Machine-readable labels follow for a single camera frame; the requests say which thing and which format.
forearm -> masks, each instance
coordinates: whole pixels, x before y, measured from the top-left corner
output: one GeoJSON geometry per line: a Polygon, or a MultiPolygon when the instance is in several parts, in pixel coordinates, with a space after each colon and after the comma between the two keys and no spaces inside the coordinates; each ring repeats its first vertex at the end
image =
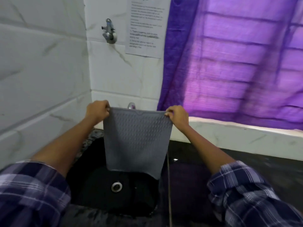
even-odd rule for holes
{"type": "Polygon", "coordinates": [[[55,168],[63,176],[66,176],[83,141],[87,138],[95,124],[95,118],[84,118],[76,126],[36,153],[32,157],[32,160],[44,162],[55,168]]]}
{"type": "Polygon", "coordinates": [[[217,173],[222,165],[235,161],[228,154],[203,138],[191,126],[186,126],[182,132],[197,149],[200,157],[212,174],[217,173]]]}

sink drain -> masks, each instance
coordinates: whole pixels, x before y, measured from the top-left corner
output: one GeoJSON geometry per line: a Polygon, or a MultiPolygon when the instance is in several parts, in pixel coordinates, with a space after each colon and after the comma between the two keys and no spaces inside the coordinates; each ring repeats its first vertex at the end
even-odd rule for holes
{"type": "Polygon", "coordinates": [[[122,184],[120,182],[115,182],[112,184],[112,192],[118,193],[122,190],[122,184]]]}

gray silicone drying mat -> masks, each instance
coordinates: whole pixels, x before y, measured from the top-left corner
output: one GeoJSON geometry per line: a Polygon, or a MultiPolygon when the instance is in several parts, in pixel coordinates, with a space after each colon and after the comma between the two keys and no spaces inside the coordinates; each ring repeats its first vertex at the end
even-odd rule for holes
{"type": "Polygon", "coordinates": [[[107,168],[159,179],[172,132],[164,113],[111,107],[103,122],[107,168]]]}

hand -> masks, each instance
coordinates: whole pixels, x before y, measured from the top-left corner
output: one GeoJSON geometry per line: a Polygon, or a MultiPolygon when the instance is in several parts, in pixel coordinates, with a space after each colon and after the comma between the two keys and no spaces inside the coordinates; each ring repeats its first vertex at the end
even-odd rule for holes
{"type": "Polygon", "coordinates": [[[97,100],[87,106],[85,117],[95,119],[97,124],[109,116],[109,107],[110,106],[107,100],[97,100]]]}
{"type": "Polygon", "coordinates": [[[176,128],[182,133],[184,132],[184,129],[189,126],[188,113],[181,105],[169,107],[166,110],[165,115],[171,119],[176,128]]]}

paper sheet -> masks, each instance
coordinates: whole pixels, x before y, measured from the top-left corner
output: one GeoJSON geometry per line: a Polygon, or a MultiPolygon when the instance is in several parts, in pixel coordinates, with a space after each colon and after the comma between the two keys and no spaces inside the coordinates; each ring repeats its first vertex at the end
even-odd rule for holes
{"type": "Polygon", "coordinates": [[[127,0],[125,53],[161,58],[170,0],[127,0]]]}

